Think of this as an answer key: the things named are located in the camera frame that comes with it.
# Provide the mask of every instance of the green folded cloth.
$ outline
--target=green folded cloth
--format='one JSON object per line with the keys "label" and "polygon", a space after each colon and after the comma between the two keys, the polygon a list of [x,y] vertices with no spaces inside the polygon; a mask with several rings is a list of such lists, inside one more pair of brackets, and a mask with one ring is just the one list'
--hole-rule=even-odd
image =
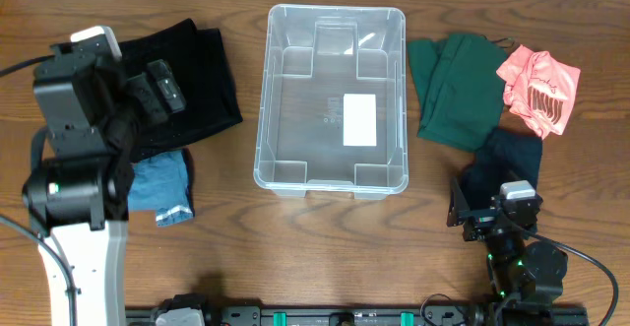
{"label": "green folded cloth", "polygon": [[409,66],[421,105],[417,136],[473,152],[503,111],[505,82],[496,69],[507,59],[499,46],[475,34],[412,41]]}

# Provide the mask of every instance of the blue folded cloth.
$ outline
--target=blue folded cloth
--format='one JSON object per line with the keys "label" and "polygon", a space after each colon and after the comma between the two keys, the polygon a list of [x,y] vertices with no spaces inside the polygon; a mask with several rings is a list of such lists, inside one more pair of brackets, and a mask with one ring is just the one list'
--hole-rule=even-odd
{"label": "blue folded cloth", "polygon": [[127,198],[130,212],[156,211],[156,223],[167,227],[193,219],[188,170],[181,150],[162,153],[134,165],[136,178]]}

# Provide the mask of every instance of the folded clothing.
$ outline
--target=folded clothing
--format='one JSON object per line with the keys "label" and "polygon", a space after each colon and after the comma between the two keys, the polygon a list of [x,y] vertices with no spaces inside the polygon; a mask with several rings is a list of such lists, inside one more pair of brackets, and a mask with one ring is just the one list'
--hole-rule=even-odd
{"label": "folded clothing", "polygon": [[507,54],[483,36],[412,41],[409,66],[421,104],[417,136],[457,149],[479,149],[503,111],[505,83],[496,69]]}
{"label": "folded clothing", "polygon": [[132,161],[181,148],[240,123],[233,79],[219,30],[198,31],[192,20],[143,38],[120,43],[129,77],[147,63],[165,60],[186,98],[186,109],[142,133]]}
{"label": "folded clothing", "polygon": [[193,219],[188,169],[183,151],[156,155],[134,164],[136,175],[127,197],[130,212],[156,211],[156,223],[166,227]]}
{"label": "folded clothing", "polygon": [[542,140],[534,135],[519,135],[496,128],[476,151],[474,164],[460,179],[460,188],[469,207],[487,209],[490,198],[499,194],[501,184],[513,175],[525,179],[534,189],[538,184]]}
{"label": "folded clothing", "polygon": [[496,71],[505,80],[503,100],[542,139],[562,135],[566,128],[580,78],[580,69],[564,65],[548,51],[533,52],[524,46]]}

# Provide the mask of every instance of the black folded cloth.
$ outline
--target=black folded cloth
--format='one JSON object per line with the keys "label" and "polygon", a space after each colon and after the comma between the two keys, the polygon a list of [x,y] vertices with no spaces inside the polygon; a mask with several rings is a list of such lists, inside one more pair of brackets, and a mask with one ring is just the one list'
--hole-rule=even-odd
{"label": "black folded cloth", "polygon": [[198,31],[187,19],[119,46],[127,76],[141,74],[152,61],[165,60],[186,98],[186,109],[142,133],[133,162],[192,144],[243,121],[219,30]]}
{"label": "black folded cloth", "polygon": [[501,184],[513,181],[513,175],[536,189],[541,158],[540,137],[495,128],[460,179],[460,188],[471,210],[490,207],[490,198],[499,194]]}

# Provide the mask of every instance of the navy blue cloth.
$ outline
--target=navy blue cloth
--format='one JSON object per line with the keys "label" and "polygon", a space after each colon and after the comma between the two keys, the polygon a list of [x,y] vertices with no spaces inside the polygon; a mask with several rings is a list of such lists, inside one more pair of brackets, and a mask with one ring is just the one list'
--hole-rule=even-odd
{"label": "navy blue cloth", "polygon": [[475,152],[474,164],[460,179],[460,188],[471,210],[487,209],[490,198],[499,194],[501,184],[514,180],[512,174],[538,185],[542,140],[495,128]]}
{"label": "navy blue cloth", "polygon": [[166,152],[134,165],[136,175],[127,198],[129,211],[156,211],[166,227],[193,219],[186,162],[181,150]]}

